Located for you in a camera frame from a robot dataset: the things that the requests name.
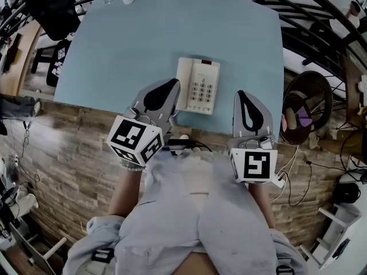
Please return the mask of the person's light grey shirt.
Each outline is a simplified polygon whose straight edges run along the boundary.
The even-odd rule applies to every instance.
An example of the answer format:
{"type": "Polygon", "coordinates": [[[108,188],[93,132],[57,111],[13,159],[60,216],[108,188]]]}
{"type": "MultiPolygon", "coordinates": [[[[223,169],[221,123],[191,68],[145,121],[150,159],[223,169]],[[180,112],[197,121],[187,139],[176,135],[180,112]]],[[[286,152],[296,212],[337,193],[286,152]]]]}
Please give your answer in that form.
{"type": "Polygon", "coordinates": [[[234,222],[213,214],[155,218],[137,211],[127,218],[94,217],[69,250],[63,275],[91,274],[93,254],[106,249],[109,275],[172,275],[194,252],[207,254],[219,275],[276,275],[280,266],[308,275],[300,252],[251,213],[234,222]]]}

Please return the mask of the black rectangular device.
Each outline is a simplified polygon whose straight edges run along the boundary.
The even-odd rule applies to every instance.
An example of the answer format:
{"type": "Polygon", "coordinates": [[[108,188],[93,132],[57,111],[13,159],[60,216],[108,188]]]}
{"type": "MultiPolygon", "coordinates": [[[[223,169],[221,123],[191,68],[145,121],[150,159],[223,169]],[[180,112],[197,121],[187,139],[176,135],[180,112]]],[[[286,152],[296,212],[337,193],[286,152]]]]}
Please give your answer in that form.
{"type": "Polygon", "coordinates": [[[170,150],[183,150],[184,148],[201,147],[202,144],[190,139],[169,139],[166,146],[170,150]]]}

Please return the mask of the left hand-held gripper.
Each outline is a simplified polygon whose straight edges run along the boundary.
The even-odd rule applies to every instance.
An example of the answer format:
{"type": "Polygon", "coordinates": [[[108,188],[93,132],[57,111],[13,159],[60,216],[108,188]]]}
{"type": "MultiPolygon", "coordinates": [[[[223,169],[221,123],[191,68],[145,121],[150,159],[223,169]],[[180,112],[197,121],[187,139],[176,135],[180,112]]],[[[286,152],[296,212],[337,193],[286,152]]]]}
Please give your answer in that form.
{"type": "Polygon", "coordinates": [[[132,107],[115,118],[108,134],[107,144],[115,155],[146,166],[165,145],[179,93],[176,78],[156,81],[139,91],[132,107]]]}

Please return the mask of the person's left forearm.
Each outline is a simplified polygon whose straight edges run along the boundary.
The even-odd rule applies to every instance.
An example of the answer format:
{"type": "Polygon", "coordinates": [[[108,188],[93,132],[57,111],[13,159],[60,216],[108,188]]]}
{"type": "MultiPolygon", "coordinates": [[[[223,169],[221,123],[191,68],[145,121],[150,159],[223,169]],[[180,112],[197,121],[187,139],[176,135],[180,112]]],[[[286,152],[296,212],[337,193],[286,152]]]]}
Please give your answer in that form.
{"type": "Polygon", "coordinates": [[[112,195],[108,214],[126,218],[138,204],[141,171],[124,171],[112,195]]]}

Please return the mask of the black metal railing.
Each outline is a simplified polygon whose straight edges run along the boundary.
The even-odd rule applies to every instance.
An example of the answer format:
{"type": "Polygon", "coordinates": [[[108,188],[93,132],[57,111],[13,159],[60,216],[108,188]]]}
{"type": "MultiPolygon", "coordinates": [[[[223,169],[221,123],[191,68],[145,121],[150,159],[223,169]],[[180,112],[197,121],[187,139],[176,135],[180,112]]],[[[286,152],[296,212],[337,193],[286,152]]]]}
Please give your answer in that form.
{"type": "Polygon", "coordinates": [[[316,34],[299,21],[309,21],[312,23],[321,23],[322,19],[341,18],[336,14],[336,8],[327,0],[313,0],[318,6],[292,2],[290,0],[253,0],[255,3],[269,6],[279,14],[279,19],[288,26],[282,27],[284,37],[283,45],[295,52],[303,55],[306,59],[305,65],[310,63],[320,63],[326,67],[341,69],[336,58],[340,57],[342,51],[347,50],[360,64],[367,69],[367,60],[364,61],[356,51],[350,46],[352,42],[357,41],[364,52],[367,54],[367,41],[362,39],[359,29],[352,31],[343,39],[337,39],[331,34],[331,28],[323,24],[324,35],[316,34]]]}

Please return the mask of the white telephone handset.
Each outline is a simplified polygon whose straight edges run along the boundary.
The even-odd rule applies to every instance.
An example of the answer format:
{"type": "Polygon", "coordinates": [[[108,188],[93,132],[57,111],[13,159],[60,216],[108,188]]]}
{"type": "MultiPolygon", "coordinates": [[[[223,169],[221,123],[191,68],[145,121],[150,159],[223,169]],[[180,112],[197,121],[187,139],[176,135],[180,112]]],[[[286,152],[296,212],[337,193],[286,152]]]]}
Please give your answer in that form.
{"type": "Polygon", "coordinates": [[[178,60],[176,78],[180,83],[180,93],[176,109],[179,111],[188,111],[192,97],[196,96],[196,91],[193,90],[191,81],[193,63],[194,60],[192,58],[180,57],[178,60]]]}

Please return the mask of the purple cushion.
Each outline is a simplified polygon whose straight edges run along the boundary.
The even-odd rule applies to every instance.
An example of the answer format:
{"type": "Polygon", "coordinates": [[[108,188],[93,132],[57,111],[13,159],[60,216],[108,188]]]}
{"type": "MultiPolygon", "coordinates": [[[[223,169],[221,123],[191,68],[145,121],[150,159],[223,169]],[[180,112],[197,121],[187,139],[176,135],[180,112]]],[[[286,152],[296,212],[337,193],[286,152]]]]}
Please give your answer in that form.
{"type": "Polygon", "coordinates": [[[295,114],[297,127],[307,127],[312,124],[312,118],[304,107],[301,107],[295,114]]]}

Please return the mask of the black office chair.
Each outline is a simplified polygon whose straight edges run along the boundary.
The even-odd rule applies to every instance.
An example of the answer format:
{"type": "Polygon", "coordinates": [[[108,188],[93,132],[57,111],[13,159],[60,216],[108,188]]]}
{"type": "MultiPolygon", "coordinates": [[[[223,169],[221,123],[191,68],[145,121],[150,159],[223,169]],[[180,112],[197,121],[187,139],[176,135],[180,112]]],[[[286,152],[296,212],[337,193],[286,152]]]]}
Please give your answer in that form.
{"type": "Polygon", "coordinates": [[[40,24],[46,35],[58,42],[51,57],[42,55],[45,48],[37,49],[31,68],[31,73],[35,74],[39,63],[48,63],[46,84],[55,88],[71,45],[69,35],[75,33],[80,25],[75,0],[26,0],[25,3],[29,14],[40,24]]]}

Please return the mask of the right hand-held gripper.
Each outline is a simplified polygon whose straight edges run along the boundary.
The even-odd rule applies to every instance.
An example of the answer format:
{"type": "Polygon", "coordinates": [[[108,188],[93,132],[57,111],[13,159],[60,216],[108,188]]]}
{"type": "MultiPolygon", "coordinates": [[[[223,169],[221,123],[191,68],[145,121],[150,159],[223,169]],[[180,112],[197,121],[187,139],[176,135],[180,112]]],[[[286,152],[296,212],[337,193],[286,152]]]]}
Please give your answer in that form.
{"type": "Polygon", "coordinates": [[[272,115],[267,107],[252,94],[237,91],[233,105],[234,139],[228,142],[237,183],[269,183],[275,180],[278,151],[274,149],[272,133],[272,115]]]}

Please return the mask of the person's bare torso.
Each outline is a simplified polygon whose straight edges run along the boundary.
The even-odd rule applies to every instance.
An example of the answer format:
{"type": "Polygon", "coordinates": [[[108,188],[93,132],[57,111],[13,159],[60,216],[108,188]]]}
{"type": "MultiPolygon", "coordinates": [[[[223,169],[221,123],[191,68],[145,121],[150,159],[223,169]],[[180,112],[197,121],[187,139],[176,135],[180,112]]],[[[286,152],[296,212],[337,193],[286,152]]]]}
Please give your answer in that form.
{"type": "Polygon", "coordinates": [[[219,273],[207,254],[192,252],[172,275],[219,275],[219,273]]]}

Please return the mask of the white power adapter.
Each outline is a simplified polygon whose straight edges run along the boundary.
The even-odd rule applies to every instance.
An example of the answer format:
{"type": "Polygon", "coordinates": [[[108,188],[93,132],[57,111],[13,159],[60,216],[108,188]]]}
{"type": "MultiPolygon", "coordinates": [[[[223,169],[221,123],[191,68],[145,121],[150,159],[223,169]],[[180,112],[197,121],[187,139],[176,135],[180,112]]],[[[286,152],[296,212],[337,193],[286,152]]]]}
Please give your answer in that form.
{"type": "Polygon", "coordinates": [[[286,181],[287,181],[287,177],[284,177],[284,174],[282,175],[275,174],[271,182],[274,185],[276,185],[277,187],[283,188],[286,184],[286,181]]]}

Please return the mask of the person's right forearm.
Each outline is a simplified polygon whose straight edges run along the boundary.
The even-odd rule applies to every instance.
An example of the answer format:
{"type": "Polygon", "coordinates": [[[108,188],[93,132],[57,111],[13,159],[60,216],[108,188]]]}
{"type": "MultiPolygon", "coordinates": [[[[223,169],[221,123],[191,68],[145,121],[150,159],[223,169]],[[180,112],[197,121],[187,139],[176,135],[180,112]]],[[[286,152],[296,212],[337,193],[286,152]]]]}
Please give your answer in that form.
{"type": "Polygon", "coordinates": [[[266,184],[249,184],[249,192],[262,212],[267,225],[270,229],[276,228],[274,212],[272,210],[271,200],[266,184]]]}

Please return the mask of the black bag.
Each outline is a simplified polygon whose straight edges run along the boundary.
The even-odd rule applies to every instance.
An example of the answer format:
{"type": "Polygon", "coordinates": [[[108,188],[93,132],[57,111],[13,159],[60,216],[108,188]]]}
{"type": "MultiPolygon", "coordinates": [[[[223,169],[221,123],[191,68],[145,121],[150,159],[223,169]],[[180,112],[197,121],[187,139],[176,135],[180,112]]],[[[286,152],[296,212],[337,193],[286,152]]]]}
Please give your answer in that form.
{"type": "Polygon", "coordinates": [[[361,195],[361,191],[355,183],[338,183],[333,191],[334,203],[353,204],[361,195]]]}

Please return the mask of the beige cushion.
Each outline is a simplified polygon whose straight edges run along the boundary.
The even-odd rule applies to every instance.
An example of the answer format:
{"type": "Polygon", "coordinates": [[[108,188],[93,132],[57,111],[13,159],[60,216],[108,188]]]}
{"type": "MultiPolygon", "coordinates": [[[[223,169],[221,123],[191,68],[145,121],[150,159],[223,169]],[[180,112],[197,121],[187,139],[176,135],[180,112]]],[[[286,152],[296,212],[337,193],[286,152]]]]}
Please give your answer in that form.
{"type": "Polygon", "coordinates": [[[285,111],[285,120],[288,129],[295,130],[297,128],[296,115],[291,107],[288,107],[285,111]]]}

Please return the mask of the white open cabinet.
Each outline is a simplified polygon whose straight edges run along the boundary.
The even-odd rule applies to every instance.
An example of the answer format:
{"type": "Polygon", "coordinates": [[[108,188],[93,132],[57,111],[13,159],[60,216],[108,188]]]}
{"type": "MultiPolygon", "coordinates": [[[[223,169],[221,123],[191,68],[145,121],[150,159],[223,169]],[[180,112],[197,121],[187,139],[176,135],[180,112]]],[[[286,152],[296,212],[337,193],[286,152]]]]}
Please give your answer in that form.
{"type": "Polygon", "coordinates": [[[317,237],[316,249],[311,251],[299,245],[300,251],[315,263],[319,270],[329,266],[342,255],[362,221],[361,212],[353,204],[335,203],[333,209],[335,213],[323,207],[318,208],[318,212],[327,218],[330,226],[322,237],[317,237]]]}

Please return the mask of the white telephone base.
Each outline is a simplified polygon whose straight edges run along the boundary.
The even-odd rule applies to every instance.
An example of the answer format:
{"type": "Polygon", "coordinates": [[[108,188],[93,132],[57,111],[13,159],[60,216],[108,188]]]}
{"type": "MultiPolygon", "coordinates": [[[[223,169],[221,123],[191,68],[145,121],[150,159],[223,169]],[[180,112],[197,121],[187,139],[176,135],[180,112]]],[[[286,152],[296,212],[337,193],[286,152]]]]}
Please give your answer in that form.
{"type": "Polygon", "coordinates": [[[194,59],[191,81],[196,96],[186,112],[212,115],[218,87],[220,64],[213,61],[194,59]]]}

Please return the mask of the light wooden desk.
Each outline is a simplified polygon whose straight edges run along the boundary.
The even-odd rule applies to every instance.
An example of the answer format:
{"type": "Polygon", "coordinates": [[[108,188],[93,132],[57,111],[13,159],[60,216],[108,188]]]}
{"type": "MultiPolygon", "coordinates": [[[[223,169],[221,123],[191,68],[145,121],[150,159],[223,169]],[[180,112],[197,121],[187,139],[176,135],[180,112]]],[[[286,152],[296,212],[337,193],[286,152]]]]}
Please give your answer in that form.
{"type": "Polygon", "coordinates": [[[20,34],[18,44],[16,44],[17,52],[14,62],[10,64],[7,72],[0,75],[1,94],[9,96],[19,95],[41,30],[40,24],[33,20],[11,36],[12,39],[15,39],[20,34]]]}

